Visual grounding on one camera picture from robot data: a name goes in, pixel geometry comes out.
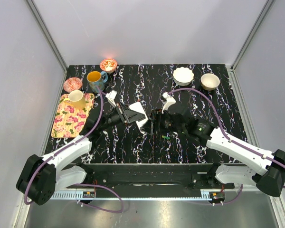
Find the white remote control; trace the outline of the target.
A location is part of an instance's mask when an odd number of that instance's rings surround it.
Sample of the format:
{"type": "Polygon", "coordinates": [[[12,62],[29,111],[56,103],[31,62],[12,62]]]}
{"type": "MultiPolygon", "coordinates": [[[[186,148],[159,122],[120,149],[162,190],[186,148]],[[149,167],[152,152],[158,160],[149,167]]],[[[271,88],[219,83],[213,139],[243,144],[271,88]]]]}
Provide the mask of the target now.
{"type": "Polygon", "coordinates": [[[146,115],[146,112],[140,102],[135,102],[131,105],[129,105],[130,111],[133,112],[133,115],[130,117],[130,123],[136,123],[139,131],[141,133],[145,133],[143,130],[144,125],[148,121],[148,117],[146,115]]]}

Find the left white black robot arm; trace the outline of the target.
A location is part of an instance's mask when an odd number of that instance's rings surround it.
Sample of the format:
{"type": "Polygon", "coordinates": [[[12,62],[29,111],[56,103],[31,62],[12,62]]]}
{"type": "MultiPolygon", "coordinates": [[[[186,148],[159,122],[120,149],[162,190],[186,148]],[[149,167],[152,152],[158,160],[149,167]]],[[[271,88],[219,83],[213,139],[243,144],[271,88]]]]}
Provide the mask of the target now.
{"type": "Polygon", "coordinates": [[[93,184],[92,170],[83,164],[66,168],[76,158],[90,152],[101,141],[104,130],[118,124],[137,124],[138,128],[147,122],[147,115],[140,102],[131,105],[117,103],[114,110],[96,120],[88,117],[82,131],[61,148],[37,156],[28,157],[22,169],[16,188],[24,194],[26,204],[43,205],[53,194],[63,188],[79,184],[88,188],[93,184]]]}

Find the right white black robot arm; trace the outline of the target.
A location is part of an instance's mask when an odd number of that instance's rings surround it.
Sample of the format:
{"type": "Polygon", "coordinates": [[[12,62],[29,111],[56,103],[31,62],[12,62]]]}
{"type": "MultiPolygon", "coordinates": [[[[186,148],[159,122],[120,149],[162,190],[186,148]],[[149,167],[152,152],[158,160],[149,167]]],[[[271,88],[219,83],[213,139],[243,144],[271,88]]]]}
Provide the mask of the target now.
{"type": "Polygon", "coordinates": [[[285,183],[285,152],[280,149],[275,152],[264,150],[230,135],[213,123],[162,110],[153,110],[150,117],[137,125],[141,132],[150,135],[183,134],[196,145],[217,150],[244,164],[243,167],[218,165],[206,177],[212,188],[222,183],[239,183],[255,186],[272,197],[281,195],[285,183]]]}

